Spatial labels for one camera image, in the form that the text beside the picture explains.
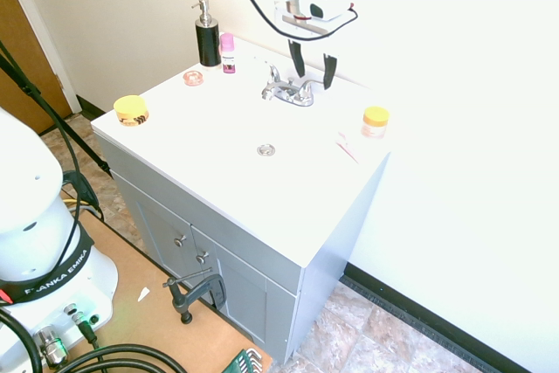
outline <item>yellow lid jar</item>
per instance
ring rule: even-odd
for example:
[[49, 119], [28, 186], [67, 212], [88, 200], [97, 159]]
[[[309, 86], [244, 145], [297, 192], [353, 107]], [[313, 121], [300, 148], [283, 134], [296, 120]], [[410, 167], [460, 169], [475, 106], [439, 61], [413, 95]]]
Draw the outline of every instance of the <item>yellow lid jar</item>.
[[386, 133], [386, 126], [390, 113], [382, 107], [368, 107], [363, 113], [361, 133], [371, 139], [382, 139]]
[[149, 117], [146, 101], [141, 96], [123, 96], [114, 103], [113, 107], [123, 126], [139, 126]]

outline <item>cabinet knob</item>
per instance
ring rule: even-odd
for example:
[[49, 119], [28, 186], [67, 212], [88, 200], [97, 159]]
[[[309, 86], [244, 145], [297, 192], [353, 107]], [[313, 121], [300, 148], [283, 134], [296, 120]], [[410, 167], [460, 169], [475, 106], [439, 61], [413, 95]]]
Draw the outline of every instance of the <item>cabinet knob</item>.
[[204, 252], [204, 255], [197, 255], [196, 256], [196, 261], [198, 261], [200, 264], [205, 264], [206, 263], [206, 258], [208, 258], [210, 256], [209, 253]]
[[186, 235], [183, 235], [182, 238], [174, 238], [173, 242], [175, 242], [175, 245], [177, 245], [179, 248], [183, 246], [183, 242], [186, 240]]

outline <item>sink drain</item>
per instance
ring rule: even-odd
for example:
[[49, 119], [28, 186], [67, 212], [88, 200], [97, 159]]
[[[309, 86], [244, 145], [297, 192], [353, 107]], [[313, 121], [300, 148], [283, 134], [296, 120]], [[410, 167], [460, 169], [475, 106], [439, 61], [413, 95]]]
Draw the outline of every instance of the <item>sink drain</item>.
[[259, 152], [261, 156], [272, 156], [276, 153], [276, 148], [271, 144], [262, 144], [256, 148], [256, 151]]

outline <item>faucet handle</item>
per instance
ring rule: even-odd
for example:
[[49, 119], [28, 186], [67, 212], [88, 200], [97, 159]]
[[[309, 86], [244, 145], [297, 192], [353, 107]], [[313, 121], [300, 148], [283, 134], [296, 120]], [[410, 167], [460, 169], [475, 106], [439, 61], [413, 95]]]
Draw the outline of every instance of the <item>faucet handle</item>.
[[264, 62], [270, 66], [270, 79], [268, 80], [268, 83], [281, 82], [280, 71], [278, 70], [278, 68], [272, 63], [268, 63], [267, 61]]
[[306, 80], [299, 88], [299, 96], [301, 98], [306, 98], [306, 97], [312, 96], [311, 85], [313, 83], [324, 86], [324, 83], [320, 82], [319, 80]]

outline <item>black soap dispenser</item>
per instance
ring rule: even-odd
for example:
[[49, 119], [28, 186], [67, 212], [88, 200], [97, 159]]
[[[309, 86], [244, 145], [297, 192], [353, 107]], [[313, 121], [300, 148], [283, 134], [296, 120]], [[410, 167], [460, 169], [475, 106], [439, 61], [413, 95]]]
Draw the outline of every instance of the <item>black soap dispenser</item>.
[[208, 12], [209, 0], [198, 0], [192, 9], [200, 7], [202, 15], [196, 21], [196, 37], [198, 40], [198, 55], [200, 64], [205, 67], [216, 67], [221, 64], [219, 54], [219, 28], [217, 20]]

